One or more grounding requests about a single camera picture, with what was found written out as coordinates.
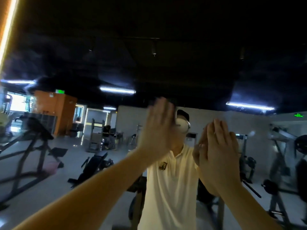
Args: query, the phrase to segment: neck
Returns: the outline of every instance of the neck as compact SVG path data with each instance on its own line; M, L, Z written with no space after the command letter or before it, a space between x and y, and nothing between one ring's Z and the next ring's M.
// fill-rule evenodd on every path
M171 151L173 152L174 156L177 156L179 153L181 153L183 148L183 144L181 146L173 146L171 148Z

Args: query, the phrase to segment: led strip light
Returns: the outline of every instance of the led strip light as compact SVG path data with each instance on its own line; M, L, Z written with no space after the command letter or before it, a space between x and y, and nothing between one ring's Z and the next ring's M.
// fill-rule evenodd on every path
M17 10L19 0L9 0L8 1L8 12L7 15L4 17L4 28L1 26L1 29L3 29L2 35L1 35L1 42L0 42L0 74L2 71L2 65L4 61L4 55L5 51L9 42L10 33L13 25L14 16Z

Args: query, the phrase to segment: orange wall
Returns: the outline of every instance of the orange wall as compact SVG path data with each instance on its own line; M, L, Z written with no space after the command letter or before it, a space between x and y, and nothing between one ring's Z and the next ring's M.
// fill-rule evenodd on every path
M66 135L72 126L77 98L53 92L36 90L34 113L57 116L54 135Z

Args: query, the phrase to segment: dumbbell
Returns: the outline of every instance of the dumbbell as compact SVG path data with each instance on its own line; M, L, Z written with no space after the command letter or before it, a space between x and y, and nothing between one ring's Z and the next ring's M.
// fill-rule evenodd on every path
M278 185L275 182L270 181L269 179L264 180L261 186L267 193L271 195L278 194Z

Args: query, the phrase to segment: black ceiling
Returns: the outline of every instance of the black ceiling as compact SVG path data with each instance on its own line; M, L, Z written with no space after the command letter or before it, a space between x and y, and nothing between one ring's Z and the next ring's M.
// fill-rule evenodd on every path
M29 92L63 89L92 105L145 107L166 96L193 108L226 110L225 103L235 101L273 106L277 113L303 111L307 47L300 6L21 0L3 78L36 79ZM102 84L137 93L105 94Z

